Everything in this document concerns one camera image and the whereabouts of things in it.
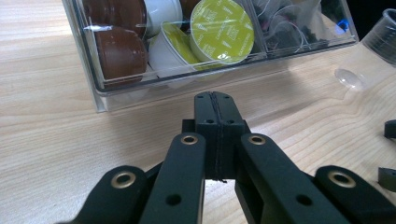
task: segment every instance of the screw hole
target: screw hole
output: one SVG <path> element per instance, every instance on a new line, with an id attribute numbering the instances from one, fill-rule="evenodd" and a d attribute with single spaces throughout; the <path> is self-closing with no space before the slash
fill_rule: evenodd
<path id="1" fill-rule="evenodd" d="M 175 206 L 181 203 L 181 197 L 178 194 L 172 194 L 166 197 L 166 203 Z"/>
<path id="2" fill-rule="evenodd" d="M 343 175 L 334 175 L 334 179 L 344 184 L 347 184 L 349 182 L 348 178 Z"/>
<path id="3" fill-rule="evenodd" d="M 248 141 L 254 145 L 264 145 L 265 144 L 265 139 L 258 135 L 250 136 Z"/>
<path id="4" fill-rule="evenodd" d="M 198 142 L 198 138 L 192 135 L 184 136 L 181 138 L 181 142 L 186 145 L 194 145 Z"/>
<path id="5" fill-rule="evenodd" d="M 136 180 L 136 175 L 129 171 L 122 171 L 117 173 L 111 179 L 111 186 L 115 189 L 125 189 L 131 186 Z"/>
<path id="6" fill-rule="evenodd" d="M 338 171 L 331 171 L 328 174 L 329 179 L 336 185 L 343 188 L 355 188 L 356 182 L 352 177 Z"/>
<path id="7" fill-rule="evenodd" d="M 303 194 L 297 195 L 296 200 L 298 203 L 305 205 L 305 206 L 312 205 L 312 200 L 308 196 L 303 195 Z"/>

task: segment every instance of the table surface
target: table surface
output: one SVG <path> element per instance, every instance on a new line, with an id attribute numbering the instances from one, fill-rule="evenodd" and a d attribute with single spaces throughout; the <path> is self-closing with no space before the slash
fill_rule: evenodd
<path id="1" fill-rule="evenodd" d="M 162 161 L 198 92 L 97 114 L 62 1 L 0 4 L 0 223 L 70 220 L 106 171 Z M 378 167 L 396 168 L 396 143 L 382 136 L 396 119 L 396 77 L 348 90 L 333 70 L 352 50 L 286 60 L 289 69 L 208 91 L 231 94 L 251 130 L 301 170 L 346 167 L 396 203 L 376 183 Z M 204 223 L 245 222 L 233 181 L 207 181 Z"/>

